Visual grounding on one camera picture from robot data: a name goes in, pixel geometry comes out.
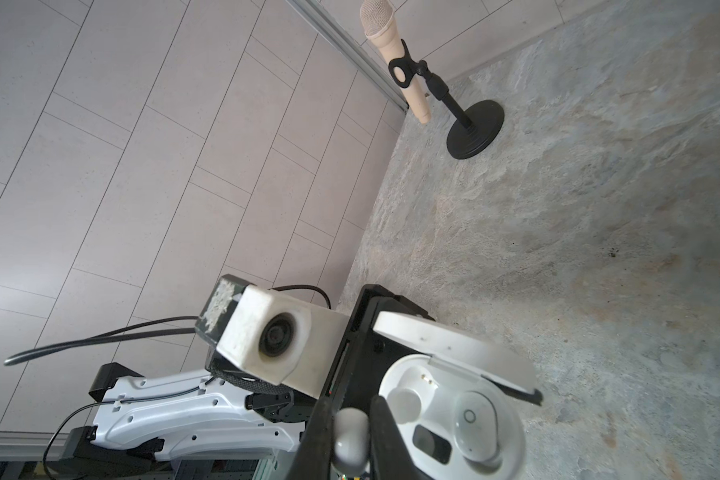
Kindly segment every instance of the microphone clip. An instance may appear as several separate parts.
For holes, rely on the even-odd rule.
[[[504,124],[504,109],[493,100],[483,100],[464,111],[449,93],[448,84],[439,75],[432,73],[425,60],[414,62],[408,45],[403,43],[404,54],[389,63],[389,74],[400,88],[411,86],[413,77],[418,74],[425,82],[432,96],[443,102],[456,117],[456,122],[448,132],[446,146],[451,157],[463,160],[479,154],[496,138]],[[396,71],[403,73],[404,79],[399,80]]]

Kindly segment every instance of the charging case lid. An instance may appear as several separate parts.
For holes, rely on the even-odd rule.
[[[418,316],[380,312],[373,327],[379,335],[511,389],[533,394],[537,388],[530,360],[467,332]]]

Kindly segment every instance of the round black base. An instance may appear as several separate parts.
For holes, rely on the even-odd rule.
[[[474,123],[471,132],[456,122],[448,132],[445,144],[451,157],[459,160],[474,157],[494,141],[504,124],[504,109],[493,100],[483,100],[466,110]]]

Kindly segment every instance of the gray stone surface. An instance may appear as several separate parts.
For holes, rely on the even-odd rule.
[[[410,115],[342,296],[381,283],[529,357],[524,478],[720,478],[720,1],[611,4]]]

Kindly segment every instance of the tiled wall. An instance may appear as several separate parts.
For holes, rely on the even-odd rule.
[[[414,60],[456,78],[502,53],[564,24],[605,0],[390,0],[400,36]],[[384,69],[360,23],[363,0],[322,5]]]
[[[197,314],[220,274],[338,301],[403,112],[284,0],[188,4],[0,0],[0,430],[52,432],[102,363],[206,347],[11,353]]]

